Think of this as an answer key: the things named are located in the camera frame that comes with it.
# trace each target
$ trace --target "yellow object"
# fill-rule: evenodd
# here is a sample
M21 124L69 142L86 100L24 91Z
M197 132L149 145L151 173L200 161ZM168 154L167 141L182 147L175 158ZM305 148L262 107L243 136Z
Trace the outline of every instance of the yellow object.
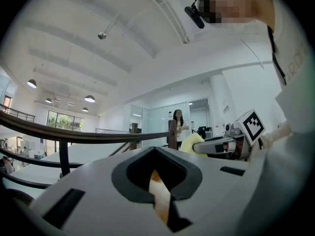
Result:
M192 146L194 144L196 144L196 143L203 143L203 142L204 142L204 140L201 138L201 136L199 136L197 133L193 133L190 136L188 136L185 140L183 140L179 151L186 152L186 153L189 153L189 154L194 154L194 155L208 157L207 154L196 153L192 149Z

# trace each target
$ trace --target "long black hair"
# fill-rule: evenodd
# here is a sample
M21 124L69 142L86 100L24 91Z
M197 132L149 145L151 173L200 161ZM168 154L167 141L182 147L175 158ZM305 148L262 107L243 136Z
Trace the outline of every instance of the long black hair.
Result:
M175 121L176 121L176 126L177 126L177 117L176 117L176 113L177 113L177 111L181 111L181 112L182 112L182 110L180 110L180 109L176 109L176 110L174 111L174 114L173 114L173 120L175 120ZM182 116L181 116L181 126L183 126L183 124L184 124L184 119L183 119L183 112L182 112Z

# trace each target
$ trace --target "security camera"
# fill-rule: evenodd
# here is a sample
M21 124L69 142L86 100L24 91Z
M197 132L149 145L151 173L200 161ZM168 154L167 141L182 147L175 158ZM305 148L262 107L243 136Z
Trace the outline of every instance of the security camera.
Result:
M100 32L100 33L98 34L98 38L99 38L99 39L105 39L106 36L107 36L107 34L106 34L105 32Z

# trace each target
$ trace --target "woman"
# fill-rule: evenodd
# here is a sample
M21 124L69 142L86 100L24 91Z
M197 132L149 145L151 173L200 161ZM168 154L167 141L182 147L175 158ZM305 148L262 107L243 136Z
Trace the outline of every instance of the woman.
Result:
M176 121L177 130L177 149L182 145L182 141L186 138L185 130L189 130L189 126L183 119L183 114L180 109L174 111L173 120Z

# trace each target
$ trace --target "metal railing post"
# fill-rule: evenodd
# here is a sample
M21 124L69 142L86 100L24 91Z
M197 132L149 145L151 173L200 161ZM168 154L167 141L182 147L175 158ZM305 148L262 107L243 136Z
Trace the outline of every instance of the metal railing post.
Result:
M60 158L61 172L63 173L63 177L64 177L65 175L70 173L67 142L64 142L64 141L59 142L59 158Z
M138 133L138 124L133 123L131 126L131 133L132 134L137 134ZM131 142L130 143L130 150L137 149L137 142Z
M168 130L169 130L169 136L168 136L168 147L177 149L177 132L176 132L176 121L175 120L169 120L168 121Z

